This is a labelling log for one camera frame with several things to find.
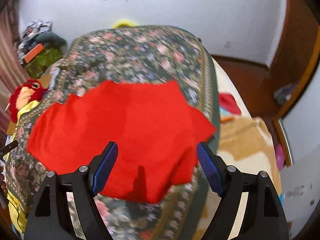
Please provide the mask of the green floral bedspread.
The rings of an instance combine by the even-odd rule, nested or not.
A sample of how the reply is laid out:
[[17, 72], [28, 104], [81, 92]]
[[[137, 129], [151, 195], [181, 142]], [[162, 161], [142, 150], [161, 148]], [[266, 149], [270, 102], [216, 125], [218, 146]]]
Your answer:
[[[40, 116], [53, 103], [64, 103], [73, 93], [82, 96], [106, 80], [160, 83], [173, 79], [187, 102], [204, 114], [204, 65], [209, 57], [193, 34], [175, 27], [93, 31], [74, 40], [68, 56], [50, 67], [53, 88], [33, 113]], [[115, 239], [192, 239], [207, 193], [208, 183], [196, 167], [191, 182], [173, 186], [159, 204], [102, 195], [96, 201]]]

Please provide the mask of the clutter pile of papers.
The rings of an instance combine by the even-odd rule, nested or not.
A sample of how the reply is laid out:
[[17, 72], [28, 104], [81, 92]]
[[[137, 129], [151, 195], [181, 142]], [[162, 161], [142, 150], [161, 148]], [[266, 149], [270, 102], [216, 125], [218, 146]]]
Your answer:
[[52, 22], [42, 21], [42, 20], [33, 20], [28, 25], [25, 31], [22, 34], [22, 39], [17, 49], [17, 56], [19, 60], [23, 60], [25, 56], [31, 51], [38, 42], [36, 37], [41, 33], [51, 31]]

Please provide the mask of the striped pink curtain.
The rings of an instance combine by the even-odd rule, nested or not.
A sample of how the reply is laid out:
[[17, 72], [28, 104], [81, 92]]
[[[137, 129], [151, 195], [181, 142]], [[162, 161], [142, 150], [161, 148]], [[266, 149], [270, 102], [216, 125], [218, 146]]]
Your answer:
[[17, 7], [9, 2], [1, 11], [1, 139], [6, 136], [10, 122], [5, 111], [9, 98], [29, 77], [18, 61], [19, 42]]

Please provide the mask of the red zip jacket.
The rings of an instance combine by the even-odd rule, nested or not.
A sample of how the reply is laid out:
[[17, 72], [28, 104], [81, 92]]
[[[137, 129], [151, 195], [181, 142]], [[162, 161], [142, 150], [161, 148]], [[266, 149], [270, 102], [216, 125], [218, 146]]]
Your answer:
[[87, 165], [113, 141], [118, 157], [102, 194], [156, 204], [172, 185], [191, 181], [196, 146], [215, 131], [175, 81], [105, 81], [45, 110], [31, 129], [27, 151], [47, 169], [65, 174]]

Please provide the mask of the dark green cushion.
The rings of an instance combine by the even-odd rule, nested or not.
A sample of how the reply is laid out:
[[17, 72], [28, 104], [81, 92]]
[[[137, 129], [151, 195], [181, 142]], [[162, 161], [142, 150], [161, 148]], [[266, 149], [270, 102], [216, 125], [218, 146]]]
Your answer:
[[37, 43], [41, 43], [44, 48], [57, 48], [61, 53], [67, 53], [67, 41], [56, 35], [52, 31], [45, 31], [35, 37]]

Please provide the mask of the brown wooden door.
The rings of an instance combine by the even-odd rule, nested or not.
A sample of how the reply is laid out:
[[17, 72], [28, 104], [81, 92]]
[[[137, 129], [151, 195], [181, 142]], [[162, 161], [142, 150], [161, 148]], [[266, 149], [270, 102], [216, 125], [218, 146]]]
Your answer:
[[293, 154], [283, 120], [302, 96], [319, 63], [319, 12], [317, 0], [284, 0], [280, 41], [271, 64], [215, 55], [227, 72], [251, 116], [267, 123], [281, 145], [285, 165]]

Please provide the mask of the red plush bird toy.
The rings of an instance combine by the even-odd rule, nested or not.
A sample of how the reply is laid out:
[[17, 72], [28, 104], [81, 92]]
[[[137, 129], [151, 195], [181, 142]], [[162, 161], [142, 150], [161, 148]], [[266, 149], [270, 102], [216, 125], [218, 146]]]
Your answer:
[[32, 101], [41, 101], [47, 88], [44, 88], [39, 80], [29, 79], [24, 84], [16, 88], [9, 99], [8, 110], [10, 119], [13, 123], [17, 123], [18, 111]]

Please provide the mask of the beige brown blanket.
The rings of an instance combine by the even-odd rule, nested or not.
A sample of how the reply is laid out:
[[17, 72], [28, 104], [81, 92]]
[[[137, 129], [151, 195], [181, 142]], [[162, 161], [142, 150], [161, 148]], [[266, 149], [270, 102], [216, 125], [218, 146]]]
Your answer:
[[[204, 80], [204, 105], [201, 109], [217, 129], [218, 155], [226, 164], [236, 166], [241, 172], [257, 174], [261, 170], [266, 171], [277, 194], [281, 194], [273, 140], [264, 121], [251, 117], [236, 87], [212, 57], [204, 65]], [[241, 113], [234, 115], [231, 121], [214, 121], [213, 118], [223, 116], [219, 109], [214, 109], [214, 104], [218, 102], [214, 92], [231, 94]]]

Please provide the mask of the green patterned bag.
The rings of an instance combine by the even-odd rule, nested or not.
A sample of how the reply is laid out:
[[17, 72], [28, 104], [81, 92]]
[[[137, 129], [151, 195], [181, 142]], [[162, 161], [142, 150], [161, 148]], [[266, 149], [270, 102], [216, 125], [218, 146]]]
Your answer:
[[52, 64], [62, 59], [62, 53], [58, 47], [44, 48], [28, 64], [25, 70], [32, 79], [38, 79]]

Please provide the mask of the orange box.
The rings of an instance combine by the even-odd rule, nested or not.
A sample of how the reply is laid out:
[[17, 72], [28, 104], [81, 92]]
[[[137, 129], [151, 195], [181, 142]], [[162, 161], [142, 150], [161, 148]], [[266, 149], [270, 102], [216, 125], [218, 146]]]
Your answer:
[[37, 44], [33, 49], [31, 49], [24, 57], [25, 63], [29, 63], [33, 58], [35, 58], [41, 51], [44, 50], [43, 44]]

